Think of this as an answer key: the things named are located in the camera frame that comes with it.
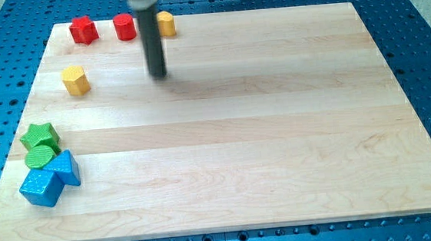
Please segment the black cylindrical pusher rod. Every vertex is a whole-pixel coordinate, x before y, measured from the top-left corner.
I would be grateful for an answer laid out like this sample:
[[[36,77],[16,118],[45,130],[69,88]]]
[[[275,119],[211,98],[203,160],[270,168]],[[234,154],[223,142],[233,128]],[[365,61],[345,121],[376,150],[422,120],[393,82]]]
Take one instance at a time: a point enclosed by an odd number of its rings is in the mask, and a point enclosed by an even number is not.
[[[167,69],[156,14],[156,5],[136,12],[149,75],[160,79],[167,76]]]

